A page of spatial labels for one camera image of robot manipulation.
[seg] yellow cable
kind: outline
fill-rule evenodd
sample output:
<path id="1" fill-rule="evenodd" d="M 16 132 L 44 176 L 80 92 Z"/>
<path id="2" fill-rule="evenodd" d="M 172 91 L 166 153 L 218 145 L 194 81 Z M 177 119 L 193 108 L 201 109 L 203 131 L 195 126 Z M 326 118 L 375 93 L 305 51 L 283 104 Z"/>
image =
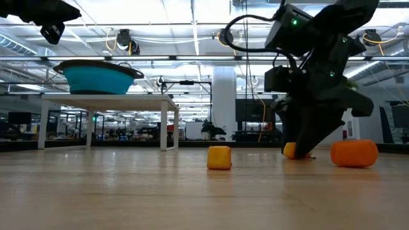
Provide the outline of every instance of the yellow cable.
<path id="1" fill-rule="evenodd" d="M 385 44 L 385 43 L 388 43 L 388 42 L 391 42 L 391 41 L 395 40 L 395 39 L 399 36 L 400 30 L 401 30 L 401 28 L 398 29 L 398 32 L 396 33 L 396 36 L 395 36 L 394 38 L 392 38 L 392 39 L 390 39 L 390 40 L 387 40 L 387 41 L 384 41 L 384 42 L 371 41 L 371 40 L 365 38 L 365 36 L 367 35 L 367 33 L 364 33 L 364 35 L 362 36 L 362 38 L 363 38 L 364 40 L 367 40 L 367 41 L 372 42 L 372 43 L 375 43 L 375 44 Z"/>
<path id="2" fill-rule="evenodd" d="M 242 70 L 242 67 L 240 67 L 240 64 L 239 64 L 238 61 L 237 61 L 237 64 L 238 64 L 238 67 L 239 67 L 240 71 L 242 72 L 242 75 L 244 75 L 244 72 L 243 72 L 243 70 Z M 263 99 L 261 99 L 257 94 L 254 93 L 254 89 L 253 89 L 253 87 L 251 87 L 251 86 L 249 85 L 249 83 L 247 83 L 247 86 L 251 88 L 251 93 L 252 93 L 253 95 L 255 95 L 255 96 L 258 98 L 258 100 L 260 100 L 261 103 L 263 104 L 263 107 L 264 107 L 263 123 L 264 123 L 264 122 L 265 122 L 265 119 L 266 119 L 266 104 L 264 103 Z M 263 133 L 263 128 L 261 128 L 261 130 L 260 130 L 260 135 L 259 135 L 259 137 L 258 137 L 258 142 L 260 142 L 260 140 L 261 140 L 261 134 L 262 134 L 262 133 Z"/>
<path id="3" fill-rule="evenodd" d="M 382 49 L 381 44 L 379 44 L 379 49 L 381 50 L 381 54 L 384 56 L 385 53 L 383 52 L 383 49 Z M 388 70 L 391 71 L 390 68 L 389 68 L 388 63 L 385 62 L 385 64 L 386 64 L 386 67 L 388 68 Z M 401 94 L 401 96 L 405 99 L 406 104 L 409 105 L 409 101 L 408 101 L 408 99 L 406 98 L 405 94 L 402 92 L 402 89 L 401 89 L 398 85 L 397 85 L 396 87 L 397 87 L 397 90 L 399 91 L 399 93 Z"/>
<path id="4" fill-rule="evenodd" d="M 259 135 L 259 137 L 258 137 L 258 142 L 260 142 L 260 140 L 261 140 L 261 134 L 263 133 L 263 123 L 264 123 L 265 120 L 266 120 L 266 104 L 264 103 L 263 99 L 261 99 L 257 94 L 254 93 L 253 87 L 251 87 L 251 86 L 249 85 L 249 83 L 247 83 L 247 85 L 248 85 L 248 87 L 251 88 L 252 94 L 253 94 L 254 96 L 256 96 L 256 97 L 258 98 L 258 100 L 261 101 L 261 103 L 263 104 L 263 107 L 264 107 L 263 122 L 261 123 L 260 135 Z"/>
<path id="5" fill-rule="evenodd" d="M 385 53 L 383 53 L 383 49 L 382 49 L 381 44 L 378 44 L 378 46 L 379 46 L 379 49 L 381 50 L 381 54 L 384 56 L 384 55 L 385 55 Z"/>
<path id="6" fill-rule="evenodd" d="M 114 48 L 113 48 L 113 49 L 110 48 L 110 46 L 108 45 L 108 40 L 105 41 L 105 45 L 107 46 L 107 48 L 108 48 L 110 51 L 114 51 L 115 48 L 116 48 L 116 39 L 115 39 L 115 44 L 114 44 Z"/>

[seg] white column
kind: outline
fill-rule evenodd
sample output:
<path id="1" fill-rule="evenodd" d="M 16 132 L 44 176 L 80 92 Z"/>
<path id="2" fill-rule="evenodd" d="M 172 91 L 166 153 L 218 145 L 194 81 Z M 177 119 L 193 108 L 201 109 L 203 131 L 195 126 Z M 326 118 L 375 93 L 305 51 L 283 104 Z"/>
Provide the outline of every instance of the white column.
<path id="1" fill-rule="evenodd" d="M 45 134 L 47 133 L 47 122 L 49 118 L 49 104 L 47 100 L 43 100 L 43 107 L 41 109 L 41 123 L 40 133 L 38 134 L 38 149 L 45 149 Z"/>
<path id="2" fill-rule="evenodd" d="M 179 147 L 179 110 L 175 110 L 173 117 L 173 147 L 177 148 Z"/>
<path id="3" fill-rule="evenodd" d="M 88 126 L 87 126 L 87 147 L 91 147 L 92 141 L 92 131 L 94 130 L 94 121 L 93 121 L 94 111 L 88 111 Z"/>
<path id="4" fill-rule="evenodd" d="M 160 105 L 160 150 L 167 150 L 167 101 Z"/>
<path id="5" fill-rule="evenodd" d="M 213 69 L 213 124 L 222 128 L 228 141 L 236 125 L 236 72 L 232 66 L 215 66 Z"/>

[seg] white table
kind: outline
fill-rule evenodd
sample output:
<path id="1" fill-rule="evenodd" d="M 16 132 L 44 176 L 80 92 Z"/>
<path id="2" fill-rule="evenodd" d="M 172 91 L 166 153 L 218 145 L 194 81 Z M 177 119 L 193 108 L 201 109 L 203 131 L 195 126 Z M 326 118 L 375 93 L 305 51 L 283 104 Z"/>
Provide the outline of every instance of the white table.
<path id="1" fill-rule="evenodd" d="M 160 111 L 160 150 L 167 151 L 167 112 L 174 111 L 173 148 L 179 146 L 179 108 L 167 95 L 43 95 L 38 149 L 45 148 L 49 102 L 70 105 L 88 111 L 86 146 L 91 146 L 94 111 Z"/>

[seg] fluorescent light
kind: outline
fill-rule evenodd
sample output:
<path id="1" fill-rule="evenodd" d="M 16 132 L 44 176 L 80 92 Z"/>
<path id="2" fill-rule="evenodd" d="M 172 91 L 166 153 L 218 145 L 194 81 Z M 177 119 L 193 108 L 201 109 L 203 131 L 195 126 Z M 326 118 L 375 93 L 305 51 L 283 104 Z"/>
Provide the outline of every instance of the fluorescent light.
<path id="1" fill-rule="evenodd" d="M 112 56 L 111 52 L 109 52 L 108 50 L 103 50 L 103 53 L 109 54 L 110 56 Z"/>
<path id="2" fill-rule="evenodd" d="M 234 56 L 178 56 L 177 60 L 234 60 Z"/>
<path id="3" fill-rule="evenodd" d="M 48 57 L 50 61 L 67 61 L 67 60 L 93 60 L 93 61 L 105 61 L 104 57 Z"/>
<path id="4" fill-rule="evenodd" d="M 40 57 L 0 57 L 0 61 L 41 61 Z"/>
<path id="5" fill-rule="evenodd" d="M 69 95 L 70 93 L 68 92 L 47 92 L 44 94 L 50 94 L 50 95 Z"/>
<path id="6" fill-rule="evenodd" d="M 10 95 L 41 95 L 41 93 L 37 93 L 37 92 L 9 92 L 7 94 L 10 94 Z"/>
<path id="7" fill-rule="evenodd" d="M 350 57 L 348 58 L 348 61 L 362 61 L 364 59 L 365 57 Z"/>
<path id="8" fill-rule="evenodd" d="M 26 89 L 37 90 L 37 91 L 45 90 L 45 88 L 43 88 L 43 87 L 36 86 L 36 85 L 31 85 L 31 84 L 18 84 L 17 86 L 23 87 L 23 88 L 26 88 Z"/>
<path id="9" fill-rule="evenodd" d="M 372 57 L 373 61 L 409 61 L 409 57 Z"/>
<path id="10" fill-rule="evenodd" d="M 255 94 L 262 94 L 262 95 L 285 95 L 287 93 L 281 93 L 281 92 L 271 92 L 271 93 L 267 93 L 267 92 L 254 92 Z M 237 94 L 239 95 L 245 95 L 245 92 L 237 92 Z"/>
<path id="11" fill-rule="evenodd" d="M 191 105 L 191 104 L 200 104 L 200 105 L 210 105 L 210 102 L 175 102 L 174 103 L 178 104 L 178 105 Z"/>
<path id="12" fill-rule="evenodd" d="M 353 76 L 355 76 L 356 74 L 358 74 L 358 73 L 360 73 L 360 72 L 362 72 L 362 71 L 364 71 L 364 70 L 366 70 L 366 69 L 368 69 L 368 68 L 371 68 L 372 66 L 378 64 L 379 62 L 380 62 L 380 61 L 374 61 L 374 62 L 372 62 L 372 63 L 370 63 L 370 64 L 368 64 L 368 65 L 364 65 L 364 66 L 362 66 L 362 67 L 360 67 L 360 68 L 358 68 L 358 69 L 356 69 L 356 70 L 354 70 L 354 71 L 351 71 L 351 72 L 349 72 L 349 73 L 344 74 L 344 76 L 345 76 L 346 78 L 353 77 Z"/>
<path id="13" fill-rule="evenodd" d="M 265 60 L 265 61 L 273 61 L 275 56 L 249 56 L 249 60 Z M 285 61 L 287 57 L 279 56 L 277 57 L 276 61 Z"/>
<path id="14" fill-rule="evenodd" d="M 133 61 L 133 60 L 169 60 L 169 56 L 121 56 L 112 57 L 113 61 Z"/>

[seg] orange block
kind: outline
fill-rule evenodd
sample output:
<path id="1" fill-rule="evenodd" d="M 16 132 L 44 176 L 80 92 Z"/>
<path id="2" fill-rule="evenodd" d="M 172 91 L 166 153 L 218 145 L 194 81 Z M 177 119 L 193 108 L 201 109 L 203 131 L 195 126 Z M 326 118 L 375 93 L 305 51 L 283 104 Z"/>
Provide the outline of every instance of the orange block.
<path id="1" fill-rule="evenodd" d="M 227 146 L 210 146 L 207 156 L 208 169 L 231 169 L 231 148 Z"/>
<path id="2" fill-rule="evenodd" d="M 295 142 L 288 142 L 288 143 L 285 145 L 282 154 L 283 154 L 285 157 L 294 160 L 294 159 L 295 159 L 295 156 L 294 156 L 295 146 L 296 146 L 296 143 L 295 143 Z M 306 156 L 306 158 L 311 157 L 311 155 L 312 155 L 312 153 L 308 153 L 307 156 Z"/>
<path id="3" fill-rule="evenodd" d="M 331 146 L 331 160 L 341 167 L 369 167 L 378 159 L 378 148 L 371 140 L 340 141 Z"/>

